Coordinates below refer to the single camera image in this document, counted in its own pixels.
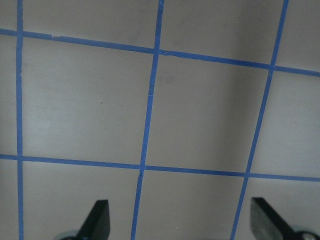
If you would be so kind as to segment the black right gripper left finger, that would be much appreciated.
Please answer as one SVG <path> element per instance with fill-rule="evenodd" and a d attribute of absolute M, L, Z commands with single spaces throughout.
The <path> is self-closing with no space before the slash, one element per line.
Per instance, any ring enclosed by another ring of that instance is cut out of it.
<path fill-rule="evenodd" d="M 111 231 L 108 200 L 97 200 L 85 219 L 76 240 L 107 240 Z"/>

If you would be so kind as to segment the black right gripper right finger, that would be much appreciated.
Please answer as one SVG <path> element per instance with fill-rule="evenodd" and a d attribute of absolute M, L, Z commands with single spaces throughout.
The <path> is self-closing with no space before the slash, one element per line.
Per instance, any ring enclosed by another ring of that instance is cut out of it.
<path fill-rule="evenodd" d="M 262 197 L 250 200 L 250 230 L 256 240 L 302 240 Z"/>

